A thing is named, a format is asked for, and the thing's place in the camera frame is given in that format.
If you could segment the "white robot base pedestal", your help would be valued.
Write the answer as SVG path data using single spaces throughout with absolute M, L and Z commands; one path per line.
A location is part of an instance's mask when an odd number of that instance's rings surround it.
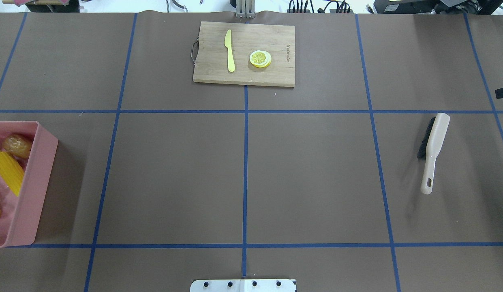
M 296 292 L 295 279 L 199 279 L 190 292 Z

